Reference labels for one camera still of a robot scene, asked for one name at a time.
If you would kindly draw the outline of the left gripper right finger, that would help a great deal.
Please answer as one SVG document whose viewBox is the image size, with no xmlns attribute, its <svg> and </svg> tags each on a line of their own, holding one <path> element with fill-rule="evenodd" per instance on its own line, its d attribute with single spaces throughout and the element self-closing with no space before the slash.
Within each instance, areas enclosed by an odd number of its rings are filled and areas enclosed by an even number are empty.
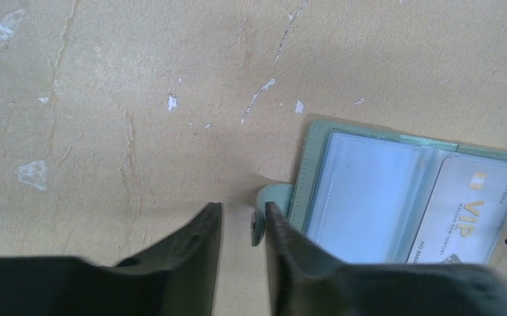
<svg viewBox="0 0 507 316">
<path fill-rule="evenodd" d="M 265 206 L 272 315 L 507 315 L 507 289 L 464 264 L 349 264 Z"/>
</svg>

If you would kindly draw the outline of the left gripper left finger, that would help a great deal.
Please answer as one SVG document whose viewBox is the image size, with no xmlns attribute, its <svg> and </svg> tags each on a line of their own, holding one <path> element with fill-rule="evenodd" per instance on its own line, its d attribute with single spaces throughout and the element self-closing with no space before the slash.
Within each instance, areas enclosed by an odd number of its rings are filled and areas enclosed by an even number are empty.
<svg viewBox="0 0 507 316">
<path fill-rule="evenodd" d="M 113 266 L 79 257 L 0 257 L 0 315 L 210 315 L 223 208 Z"/>
</svg>

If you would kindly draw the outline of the white VIP card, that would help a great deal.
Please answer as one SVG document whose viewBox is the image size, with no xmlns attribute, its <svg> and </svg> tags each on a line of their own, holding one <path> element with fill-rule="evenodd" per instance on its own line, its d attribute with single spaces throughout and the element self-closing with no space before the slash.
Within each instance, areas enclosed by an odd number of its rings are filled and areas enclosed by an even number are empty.
<svg viewBox="0 0 507 316">
<path fill-rule="evenodd" d="M 446 158 L 407 262 L 486 264 L 507 219 L 507 161 Z"/>
</svg>

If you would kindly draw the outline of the green card holder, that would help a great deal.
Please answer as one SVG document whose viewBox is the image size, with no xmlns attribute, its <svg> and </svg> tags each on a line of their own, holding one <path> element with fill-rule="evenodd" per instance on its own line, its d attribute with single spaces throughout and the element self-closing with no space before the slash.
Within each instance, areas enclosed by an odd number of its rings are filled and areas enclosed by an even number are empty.
<svg viewBox="0 0 507 316">
<path fill-rule="evenodd" d="M 507 161 L 507 151 L 315 120 L 294 184 L 257 195 L 251 241 L 260 244 L 266 203 L 348 263 L 407 263 L 442 162 L 449 157 Z"/>
</svg>

